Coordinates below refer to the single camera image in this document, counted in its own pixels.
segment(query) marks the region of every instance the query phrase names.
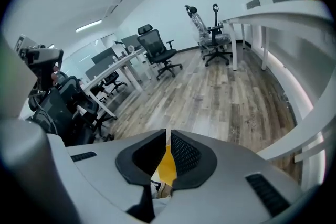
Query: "white desk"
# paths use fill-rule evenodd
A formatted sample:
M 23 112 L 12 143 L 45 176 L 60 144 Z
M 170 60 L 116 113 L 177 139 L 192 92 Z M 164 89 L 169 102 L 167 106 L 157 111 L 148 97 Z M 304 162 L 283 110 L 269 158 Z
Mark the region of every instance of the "white desk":
M 126 57 L 122 58 L 120 61 L 112 64 L 108 69 L 106 69 L 104 72 L 100 73 L 95 79 L 91 80 L 88 84 L 84 85 L 82 87 L 83 91 L 88 94 L 92 99 L 94 99 L 97 104 L 103 108 L 109 115 L 116 117 L 102 102 L 99 101 L 99 99 L 93 95 L 93 93 L 90 91 L 92 87 L 97 85 L 100 81 L 102 81 L 107 76 L 111 75 L 113 72 L 115 72 L 117 69 L 120 68 L 120 71 L 125 75 L 125 77 L 130 81 L 130 83 L 133 84 L 133 86 L 139 90 L 142 91 L 141 86 L 139 85 L 139 75 L 135 71 L 135 69 L 132 67 L 130 60 L 136 57 L 140 63 L 140 65 L 143 67 L 143 63 L 139 58 L 139 55 L 145 52 L 145 49 L 142 48 L 140 50 L 135 51 L 134 53 L 127 55 Z M 127 74 L 121 67 L 126 65 L 128 69 L 131 72 L 131 75 Z M 151 79 L 151 76 L 148 74 L 148 72 L 145 70 L 146 76 Z
M 233 50 L 233 23 L 261 26 L 264 30 L 261 42 L 264 48 L 262 69 L 266 69 L 269 47 L 269 28 L 288 31 L 295 36 L 308 40 L 325 54 L 336 59 L 336 36 L 332 27 L 333 18 L 326 5 L 321 1 L 297 0 L 280 2 L 256 7 L 232 18 L 222 21 L 230 25 Z M 237 68 L 236 54 L 233 54 L 234 70 Z M 273 143 L 258 154 L 264 159 L 272 160 L 303 148 L 312 141 L 336 116 L 336 68 L 320 99 L 314 104 L 311 112 L 287 135 Z

